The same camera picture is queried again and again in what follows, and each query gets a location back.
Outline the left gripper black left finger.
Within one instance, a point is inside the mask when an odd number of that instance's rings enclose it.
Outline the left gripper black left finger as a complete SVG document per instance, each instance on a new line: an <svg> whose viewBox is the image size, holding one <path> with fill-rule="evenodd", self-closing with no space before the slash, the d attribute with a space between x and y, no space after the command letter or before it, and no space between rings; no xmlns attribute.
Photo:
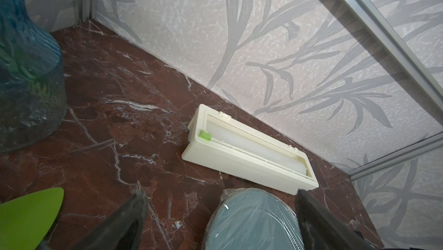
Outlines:
<svg viewBox="0 0 443 250"><path fill-rule="evenodd" d="M148 214L146 193L135 190L119 209L72 248L74 250L138 250Z"/></svg>

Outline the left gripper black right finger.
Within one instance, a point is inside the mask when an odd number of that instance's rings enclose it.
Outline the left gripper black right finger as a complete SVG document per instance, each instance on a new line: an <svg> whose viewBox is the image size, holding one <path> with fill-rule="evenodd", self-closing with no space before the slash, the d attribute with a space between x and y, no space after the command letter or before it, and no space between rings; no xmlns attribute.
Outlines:
<svg viewBox="0 0 443 250"><path fill-rule="evenodd" d="M372 250L362 237L340 222L308 191L299 190L296 215L306 250Z"/></svg>

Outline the white plastic wrap dispenser box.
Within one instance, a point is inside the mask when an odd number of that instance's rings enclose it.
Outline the white plastic wrap dispenser box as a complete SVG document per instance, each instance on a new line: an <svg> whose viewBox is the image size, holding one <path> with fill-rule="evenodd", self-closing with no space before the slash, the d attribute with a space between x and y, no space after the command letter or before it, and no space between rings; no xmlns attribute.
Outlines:
<svg viewBox="0 0 443 250"><path fill-rule="evenodd" d="M228 114L200 104L182 159L290 195L320 185L307 155Z"/></svg>

